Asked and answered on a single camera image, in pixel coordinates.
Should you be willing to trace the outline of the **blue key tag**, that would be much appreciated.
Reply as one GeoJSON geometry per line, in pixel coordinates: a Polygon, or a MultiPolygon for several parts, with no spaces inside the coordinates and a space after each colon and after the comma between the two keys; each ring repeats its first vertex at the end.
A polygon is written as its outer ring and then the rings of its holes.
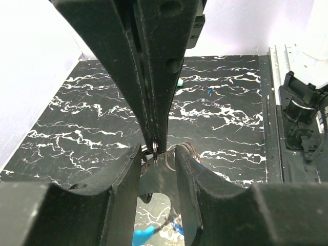
{"type": "Polygon", "coordinates": [[[133,232],[132,246],[145,244],[155,233],[155,227],[150,226],[145,230],[136,230],[133,232]]]}

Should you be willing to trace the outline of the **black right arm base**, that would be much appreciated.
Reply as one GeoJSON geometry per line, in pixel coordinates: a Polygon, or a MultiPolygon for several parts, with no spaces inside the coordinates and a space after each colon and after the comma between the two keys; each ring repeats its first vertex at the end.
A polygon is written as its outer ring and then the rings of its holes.
{"type": "Polygon", "coordinates": [[[279,95],[286,147],[302,151],[304,160],[312,162],[327,146],[327,85],[318,89],[289,71],[279,95]]]}

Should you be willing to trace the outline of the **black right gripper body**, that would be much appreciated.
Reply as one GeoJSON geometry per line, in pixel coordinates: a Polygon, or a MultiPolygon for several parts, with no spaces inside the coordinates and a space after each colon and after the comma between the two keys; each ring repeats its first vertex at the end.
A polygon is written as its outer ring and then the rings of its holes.
{"type": "Polygon", "coordinates": [[[206,6],[206,3],[207,3],[207,0],[200,0],[199,1],[196,16],[195,16],[195,20],[194,20],[194,24],[193,24],[193,28],[191,30],[189,40],[188,40],[188,43],[187,43],[187,49],[193,49],[197,44],[197,41],[199,39],[199,36],[200,36],[201,31],[203,29],[203,26],[206,22],[206,17],[205,17],[205,14],[204,14],[204,8],[206,6]]]}

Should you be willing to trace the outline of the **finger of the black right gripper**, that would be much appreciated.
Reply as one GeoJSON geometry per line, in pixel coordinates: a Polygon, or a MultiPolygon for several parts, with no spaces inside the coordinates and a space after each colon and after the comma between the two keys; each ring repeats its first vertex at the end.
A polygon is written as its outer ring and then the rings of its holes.
{"type": "Polygon", "coordinates": [[[125,1],[52,1],[109,73],[135,114],[145,144],[153,150],[154,132],[146,106],[143,75],[125,1]]]}
{"type": "Polygon", "coordinates": [[[167,148],[168,116],[199,1],[137,1],[140,65],[158,153],[167,148]]]}

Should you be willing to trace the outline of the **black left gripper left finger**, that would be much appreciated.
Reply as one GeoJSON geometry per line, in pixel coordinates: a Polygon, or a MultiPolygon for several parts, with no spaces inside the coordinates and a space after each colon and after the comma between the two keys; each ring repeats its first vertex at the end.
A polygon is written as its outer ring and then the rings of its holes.
{"type": "Polygon", "coordinates": [[[130,245],[140,167],[137,144],[68,189],[1,183],[1,245],[130,245]]]}

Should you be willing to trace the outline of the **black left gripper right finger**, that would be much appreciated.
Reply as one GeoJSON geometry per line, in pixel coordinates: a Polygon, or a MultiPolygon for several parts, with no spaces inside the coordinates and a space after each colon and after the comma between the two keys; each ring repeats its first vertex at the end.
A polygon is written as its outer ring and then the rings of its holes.
{"type": "Polygon", "coordinates": [[[175,150],[186,245],[327,245],[327,184],[239,187],[175,150]]]}

